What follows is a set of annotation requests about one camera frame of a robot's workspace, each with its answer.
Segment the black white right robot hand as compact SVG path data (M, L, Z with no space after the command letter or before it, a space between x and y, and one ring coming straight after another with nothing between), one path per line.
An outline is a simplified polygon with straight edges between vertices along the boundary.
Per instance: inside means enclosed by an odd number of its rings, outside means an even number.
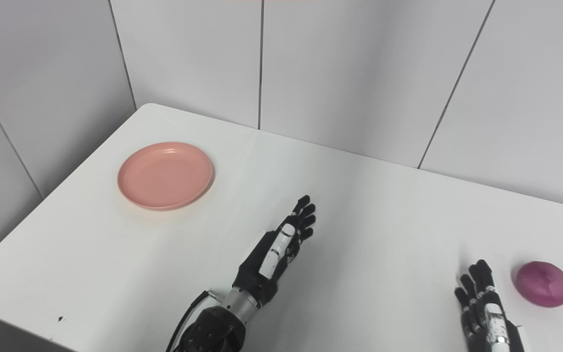
M460 323L470 352L524 352L519 327L506 316L492 270L480 259L460 276L454 290L461 308Z

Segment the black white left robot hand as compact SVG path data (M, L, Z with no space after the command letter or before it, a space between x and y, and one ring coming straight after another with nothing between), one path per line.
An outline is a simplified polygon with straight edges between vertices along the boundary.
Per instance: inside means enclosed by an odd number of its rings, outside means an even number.
M300 198L290 214L275 230L261 237L239 266L232 286L250 294L257 309L272 301L281 276L299 254L302 243L313 236L315 212L310 196Z

